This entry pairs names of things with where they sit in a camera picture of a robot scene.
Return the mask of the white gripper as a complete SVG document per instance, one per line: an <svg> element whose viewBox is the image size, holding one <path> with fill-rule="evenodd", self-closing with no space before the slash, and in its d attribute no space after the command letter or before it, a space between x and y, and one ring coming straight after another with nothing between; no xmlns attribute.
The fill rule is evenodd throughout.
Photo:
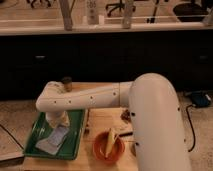
<svg viewBox="0 0 213 171"><path fill-rule="evenodd" d="M46 113L46 121L51 128L57 128L58 126L70 126L69 116L66 111L59 113Z"/></svg>

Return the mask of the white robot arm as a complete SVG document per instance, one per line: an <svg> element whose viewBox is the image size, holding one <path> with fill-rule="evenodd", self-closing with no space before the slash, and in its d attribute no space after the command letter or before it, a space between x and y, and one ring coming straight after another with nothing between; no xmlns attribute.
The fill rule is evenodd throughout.
<svg viewBox="0 0 213 171"><path fill-rule="evenodd" d="M138 171L192 171L176 90L157 73L118 83L77 82L70 92L48 82L36 108L53 118L66 110L127 107L136 142Z"/></svg>

